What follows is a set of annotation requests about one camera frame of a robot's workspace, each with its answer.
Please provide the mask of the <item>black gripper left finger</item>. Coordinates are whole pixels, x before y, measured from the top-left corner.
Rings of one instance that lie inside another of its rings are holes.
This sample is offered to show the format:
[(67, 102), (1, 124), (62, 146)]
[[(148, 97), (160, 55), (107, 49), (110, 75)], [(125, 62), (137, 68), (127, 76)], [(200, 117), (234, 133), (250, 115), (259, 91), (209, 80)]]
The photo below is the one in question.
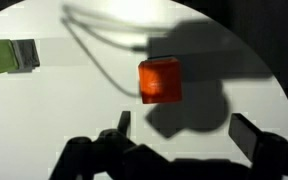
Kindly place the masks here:
[(131, 123), (131, 112), (130, 111), (123, 111), (121, 113), (119, 123), (117, 126), (118, 131), (123, 134), (127, 135), (128, 127)]

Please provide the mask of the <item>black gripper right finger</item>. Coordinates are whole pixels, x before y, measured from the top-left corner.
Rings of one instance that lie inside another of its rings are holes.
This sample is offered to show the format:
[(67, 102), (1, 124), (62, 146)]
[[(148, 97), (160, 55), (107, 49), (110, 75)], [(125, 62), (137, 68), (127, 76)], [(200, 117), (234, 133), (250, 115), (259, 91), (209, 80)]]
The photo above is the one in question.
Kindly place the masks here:
[(241, 113), (232, 113), (228, 134), (245, 157), (253, 163), (263, 132)]

